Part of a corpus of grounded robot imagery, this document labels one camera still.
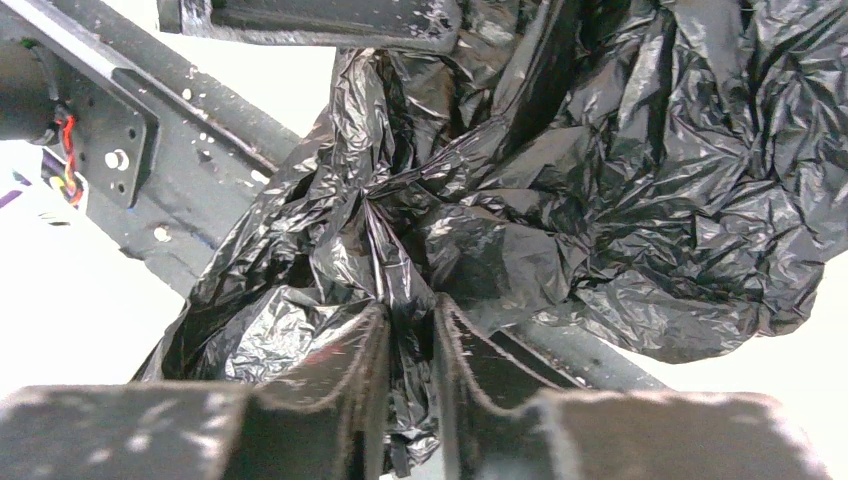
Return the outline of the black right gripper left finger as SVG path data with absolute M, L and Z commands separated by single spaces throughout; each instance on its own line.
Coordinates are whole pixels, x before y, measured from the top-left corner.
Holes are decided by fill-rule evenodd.
M 5 479 L 376 479 L 390 328 L 369 304 L 279 380 L 24 388 L 1 404 Z

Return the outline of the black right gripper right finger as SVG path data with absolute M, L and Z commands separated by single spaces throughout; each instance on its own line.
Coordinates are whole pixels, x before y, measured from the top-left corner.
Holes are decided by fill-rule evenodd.
M 561 389 L 434 310 L 439 439 L 449 479 L 825 479 L 805 431 L 761 394 Z

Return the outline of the black plastic trash bag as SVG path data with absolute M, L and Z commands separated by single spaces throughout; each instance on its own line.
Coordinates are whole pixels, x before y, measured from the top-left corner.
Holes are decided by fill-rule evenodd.
M 461 9 L 448 54 L 339 51 L 139 379 L 278 381 L 376 307 L 400 471 L 440 443 L 439 294 L 671 364 L 810 318 L 847 248 L 845 2 Z

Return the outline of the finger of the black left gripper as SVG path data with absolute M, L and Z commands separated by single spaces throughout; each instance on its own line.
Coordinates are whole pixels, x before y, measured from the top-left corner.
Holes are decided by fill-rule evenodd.
M 158 0 L 169 34 L 263 46 L 452 50 L 462 24 L 455 1 Z

